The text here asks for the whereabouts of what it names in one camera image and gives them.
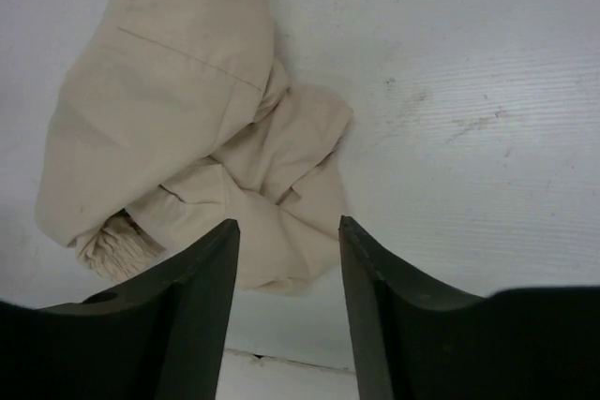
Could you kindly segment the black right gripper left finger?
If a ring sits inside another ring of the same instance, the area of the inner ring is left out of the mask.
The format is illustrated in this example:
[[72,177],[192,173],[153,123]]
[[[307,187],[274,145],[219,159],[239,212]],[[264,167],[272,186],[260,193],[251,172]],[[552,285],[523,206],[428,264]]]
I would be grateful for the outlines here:
[[188,249],[81,303],[1,305],[5,399],[212,399],[240,230],[227,219]]

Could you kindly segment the beige trousers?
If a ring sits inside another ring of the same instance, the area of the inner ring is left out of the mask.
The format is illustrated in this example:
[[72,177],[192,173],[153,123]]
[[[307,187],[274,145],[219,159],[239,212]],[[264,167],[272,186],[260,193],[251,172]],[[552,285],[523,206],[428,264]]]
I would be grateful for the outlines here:
[[339,261],[353,116],[290,82],[268,0],[109,0],[60,88],[38,227],[123,282],[226,219],[236,285],[296,294]]

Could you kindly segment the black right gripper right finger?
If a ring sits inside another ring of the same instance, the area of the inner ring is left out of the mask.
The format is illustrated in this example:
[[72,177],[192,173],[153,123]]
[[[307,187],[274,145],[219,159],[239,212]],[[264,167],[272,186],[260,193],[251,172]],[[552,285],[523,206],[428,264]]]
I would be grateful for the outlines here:
[[363,399],[595,399],[599,290],[479,297],[339,224],[352,354]]

